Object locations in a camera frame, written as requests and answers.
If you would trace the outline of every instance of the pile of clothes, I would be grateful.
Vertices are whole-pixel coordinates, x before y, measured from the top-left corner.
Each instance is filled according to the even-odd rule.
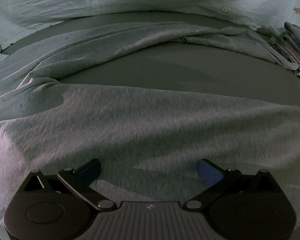
[[[298,64],[299,68],[292,71],[300,78],[300,26],[285,22],[284,28],[285,32],[272,36],[269,45],[288,61]]]

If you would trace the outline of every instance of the gray blanket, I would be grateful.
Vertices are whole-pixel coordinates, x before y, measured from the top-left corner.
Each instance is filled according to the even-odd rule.
[[[18,50],[0,62],[1,225],[31,170],[56,174],[92,158],[101,161],[102,172],[91,187],[117,205],[125,200],[183,204],[208,188],[197,173],[202,158],[245,174],[268,169],[297,213],[296,228],[300,225],[300,107],[58,82],[165,41],[215,46],[296,67],[253,31],[174,22],[106,25]]]

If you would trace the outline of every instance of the white logo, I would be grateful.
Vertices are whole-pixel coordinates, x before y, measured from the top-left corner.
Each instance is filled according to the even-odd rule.
[[[154,205],[150,204],[149,206],[146,206],[147,209],[152,209],[154,208]]]

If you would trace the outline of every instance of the ribbed gray panel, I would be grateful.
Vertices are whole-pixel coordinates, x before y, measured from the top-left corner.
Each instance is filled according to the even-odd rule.
[[[100,213],[76,240],[226,240],[205,217],[188,212],[178,202],[123,202],[113,212]]]

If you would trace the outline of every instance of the blue gripper pad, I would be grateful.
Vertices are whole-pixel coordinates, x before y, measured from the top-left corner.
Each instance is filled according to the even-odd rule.
[[[224,172],[211,166],[204,160],[199,162],[199,177],[209,185],[214,185],[224,178]]]

